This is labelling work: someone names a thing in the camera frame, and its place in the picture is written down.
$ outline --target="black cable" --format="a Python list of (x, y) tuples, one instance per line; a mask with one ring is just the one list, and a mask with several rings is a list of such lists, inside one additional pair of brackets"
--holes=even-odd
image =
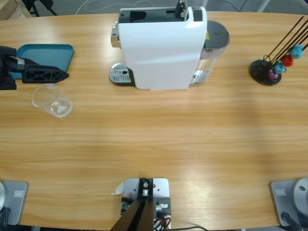
[(192, 230), (192, 229), (201, 229), (204, 231), (208, 231), (206, 228), (203, 228), (202, 226), (192, 226), (188, 228), (169, 229), (168, 231), (180, 231), (180, 230)]
[(239, 12), (241, 12), (241, 11), (242, 11), (243, 7), (245, 6), (245, 4), (246, 4), (247, 2), (248, 2), (248, 0), (245, 0), (245, 1), (244, 1), (244, 3), (242, 4), (242, 6), (240, 7)]

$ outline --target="cable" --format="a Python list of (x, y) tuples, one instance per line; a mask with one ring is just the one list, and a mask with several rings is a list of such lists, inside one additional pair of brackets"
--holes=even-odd
[(243, 7), (245, 6), (246, 2), (248, 2), (248, 0), (245, 0), (245, 1), (244, 1), (244, 3), (242, 4), (242, 6), (240, 7), (239, 12), (241, 12), (241, 11), (242, 11), (242, 9), (243, 9)]
[(180, 231), (180, 230), (192, 230), (192, 229), (201, 229), (204, 231), (208, 231), (206, 228), (203, 228), (202, 226), (192, 226), (188, 228), (169, 229), (168, 231)]
[(124, 3), (124, 2), (119, 2), (119, 3), (115, 3), (115, 4), (112, 4), (112, 5), (109, 5), (109, 6), (106, 6), (106, 7), (103, 7), (103, 8), (100, 8), (100, 9), (97, 9), (97, 10), (88, 10), (87, 9), (87, 5), (89, 5), (90, 3), (94, 2), (94, 1), (102, 1), (102, 0), (86, 0), (83, 4), (81, 4), (81, 6), (78, 8), (78, 10), (76, 11), (76, 14), (77, 15), (79, 13), (79, 11), (81, 10), (81, 8), (84, 6), (84, 9), (86, 12), (88, 13), (95, 13), (95, 12), (99, 12), (99, 11), (103, 11), (105, 9), (108, 9), (110, 7), (113, 7), (113, 6), (116, 6), (116, 5), (126, 5), (126, 6), (130, 6), (130, 7), (135, 7), (138, 3), (141, 3), (141, 2), (147, 2), (149, 4), (151, 4), (152, 7), (154, 7), (154, 4), (151, 2), (151, 1), (148, 1), (148, 0), (141, 0), (141, 1), (137, 1), (135, 2), (135, 4), (129, 4), (129, 3)]
[(230, 0), (223, 0), (223, 1), (231, 4), (237, 11), (240, 11), (239, 7), (237, 5), (235, 5), (232, 1), (230, 1)]

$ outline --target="wood grain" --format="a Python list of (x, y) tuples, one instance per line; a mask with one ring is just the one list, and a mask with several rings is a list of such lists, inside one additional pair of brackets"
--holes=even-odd
[(298, 15), (208, 13), (231, 42), (209, 79), (181, 91), (119, 87), (110, 44), (116, 14), (0, 22), (0, 45), (71, 44), (74, 102), (55, 118), (31, 104), (36, 84), (0, 91), (0, 177), (29, 183), (22, 224), (107, 230), (120, 217), (126, 178), (169, 179), (172, 225), (211, 230), (277, 225), (269, 183), (307, 177), (308, 57), (277, 86), (252, 80)]

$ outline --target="white coffee machine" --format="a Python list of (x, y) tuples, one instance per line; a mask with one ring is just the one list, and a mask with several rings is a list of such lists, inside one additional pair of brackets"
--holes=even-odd
[(112, 66), (110, 79), (139, 89), (187, 89), (207, 78), (228, 43), (224, 26), (185, 0), (176, 7), (121, 9), (111, 44), (121, 48), (125, 63)]

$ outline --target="metal rod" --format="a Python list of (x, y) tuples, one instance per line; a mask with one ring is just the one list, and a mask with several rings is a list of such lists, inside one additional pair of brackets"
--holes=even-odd
[(306, 49), (307, 47), (308, 47), (308, 43), (307, 43), (306, 46), (303, 48), (303, 50)]
[(268, 57), (270, 57), (271, 54), (273, 54), (273, 52), (277, 49), (277, 47), (279, 47), (279, 45), (285, 40), (285, 38), (294, 30), (294, 28), (300, 23), (300, 21), (302, 21), (304, 17), (302, 16), (297, 23), (295, 23), (295, 25), (292, 27), (292, 29), (283, 37), (283, 39), (278, 43), (278, 45), (271, 51), (271, 53), (269, 53)]
[(306, 23), (308, 22), (308, 20), (306, 20), (304, 22), (304, 24), (295, 32), (295, 34), (290, 38), (290, 40), (284, 45), (284, 47), (275, 55), (275, 57), (272, 59), (273, 61), (281, 54), (282, 50), (289, 45), (289, 43), (291, 42), (291, 40), (300, 32), (300, 30), (306, 25)]
[(284, 57), (285, 55), (286, 55), (286, 53), (288, 52), (288, 50), (292, 47), (292, 46), (294, 46), (294, 45), (296, 45), (296, 43), (297, 42), (299, 42), (300, 41), (300, 39), (302, 38), (302, 37), (300, 37), (306, 30), (308, 29), (308, 26), (291, 42), (291, 44), (286, 48), (286, 49), (284, 49), (284, 51), (283, 52), (281, 52), (280, 53), (280, 55), (277, 57), (277, 59), (275, 60), (273, 60), (273, 63), (275, 63), (274, 65), (276, 65), (277, 64), (277, 62), (282, 58), (282, 57)]
[(298, 44), (302, 44), (306, 39), (307, 39), (307, 36), (306, 36), (305, 38), (303, 38)]

